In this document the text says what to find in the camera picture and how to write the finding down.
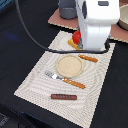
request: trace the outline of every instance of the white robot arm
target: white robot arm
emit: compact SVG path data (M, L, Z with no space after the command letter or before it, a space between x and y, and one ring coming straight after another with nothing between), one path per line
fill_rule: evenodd
M119 0L76 0L76 9L83 49L100 51L120 18Z

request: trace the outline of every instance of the black cable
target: black cable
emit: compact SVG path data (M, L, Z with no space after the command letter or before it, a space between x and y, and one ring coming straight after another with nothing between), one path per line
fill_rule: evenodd
M91 51L91 50L72 50L72 51L57 51L57 50L52 50L52 49L49 49L49 48L46 48L44 46L42 46L41 44L39 44L32 36L31 34L29 33L27 27L25 26L25 23L23 21L23 18L21 16L21 12L20 12L20 8L19 8L19 2L18 0L14 0L15 1L15 4L16 4L16 9L17 9L17 14L18 14L18 17L26 31L26 33L28 34L29 38L34 41L39 47L43 48L44 50L46 51L49 51L49 52L52 52L52 53L60 53L60 54L67 54L67 53L91 53L91 54L103 54L103 53L106 53L108 52L109 48L110 48L110 45L109 43L105 43L105 48L106 50L104 51Z

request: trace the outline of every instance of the toy sausage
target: toy sausage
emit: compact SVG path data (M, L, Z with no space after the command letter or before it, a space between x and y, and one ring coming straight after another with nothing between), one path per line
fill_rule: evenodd
M67 94L51 94L51 99L77 100L77 96L76 95L67 95Z

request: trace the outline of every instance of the placemat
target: placemat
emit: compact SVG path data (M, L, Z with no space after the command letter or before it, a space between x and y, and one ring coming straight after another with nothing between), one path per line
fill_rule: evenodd
M67 43L71 37L71 33L60 31L49 48L72 50L73 48ZM62 116L83 128L89 128L114 47L115 44L111 44L108 53L102 55L85 54L98 58L98 63L84 60L83 73L72 79L85 84L85 89L74 87L60 80L53 80L44 75L45 70L57 73L55 62L58 57L63 56L45 52L14 95ZM78 95L78 100L51 100L49 96L51 93L75 93Z

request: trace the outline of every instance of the black table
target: black table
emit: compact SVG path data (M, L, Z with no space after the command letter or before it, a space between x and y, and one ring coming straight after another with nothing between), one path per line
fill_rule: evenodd
M32 36L48 47L60 30L48 24L58 8L58 0L20 0L25 24ZM105 77L90 128L128 127L128 44L118 41ZM27 36L10 4L0 12L0 104L31 115L54 128L80 128L76 124L40 108L14 92L40 59L44 50Z

